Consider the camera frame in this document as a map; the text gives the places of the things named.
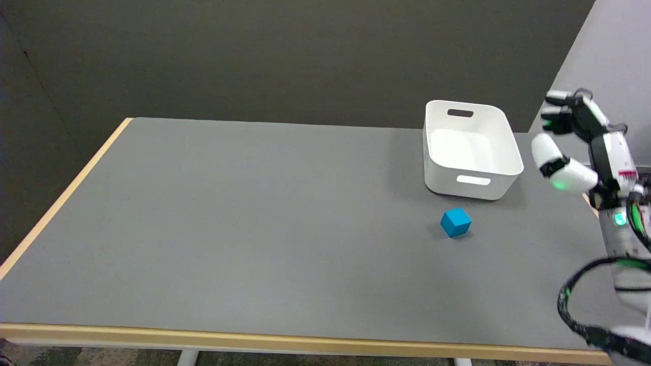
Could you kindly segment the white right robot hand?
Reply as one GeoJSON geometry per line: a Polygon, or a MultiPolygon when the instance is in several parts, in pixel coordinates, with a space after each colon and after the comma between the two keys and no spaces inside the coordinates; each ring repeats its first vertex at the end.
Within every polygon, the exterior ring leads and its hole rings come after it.
{"type": "Polygon", "coordinates": [[[626,140],[628,126],[612,123],[584,88],[550,90],[545,102],[547,107],[540,111],[543,132],[531,142],[532,157],[542,176],[555,189],[586,194],[597,211],[624,207],[639,179],[626,140]],[[560,150],[554,136],[568,134],[587,145],[589,165],[560,150]]]}

